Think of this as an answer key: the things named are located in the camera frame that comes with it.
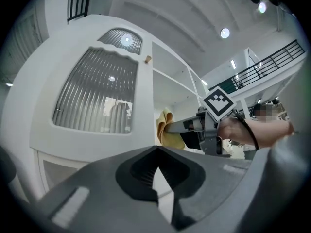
human arm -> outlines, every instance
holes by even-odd
[[[288,121],[259,122],[245,120],[245,122],[254,133],[260,148],[270,147],[280,138],[291,135],[294,132],[292,124]],[[254,144],[247,129],[236,118],[232,117],[227,117],[220,122],[218,136],[222,139],[231,139],[241,144]]]

yellow cloth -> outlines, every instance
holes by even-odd
[[[159,119],[156,120],[157,137],[163,146],[173,147],[183,150],[185,143],[178,133],[165,132],[165,126],[173,123],[173,114],[168,108],[161,112]]]

cabinet door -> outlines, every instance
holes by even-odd
[[[46,192],[87,165],[38,152],[40,175]]]
[[[154,144],[151,42],[131,53],[99,41],[103,28],[55,56],[34,111],[35,150],[92,162]]]

wooden knob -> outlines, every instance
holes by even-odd
[[[145,59],[145,63],[148,63],[149,61],[151,61],[151,56],[147,55],[146,59]]]

staircase railing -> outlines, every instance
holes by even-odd
[[[86,17],[88,5],[90,0],[69,0],[69,17],[67,21],[76,19],[78,17]]]
[[[270,73],[273,73],[274,71],[298,58],[304,52],[305,51],[299,45],[297,40],[295,40],[275,53],[271,54],[270,56],[237,73],[231,78],[226,79],[216,86],[219,86],[226,93],[230,94],[253,82],[256,82],[257,80],[262,79]]]

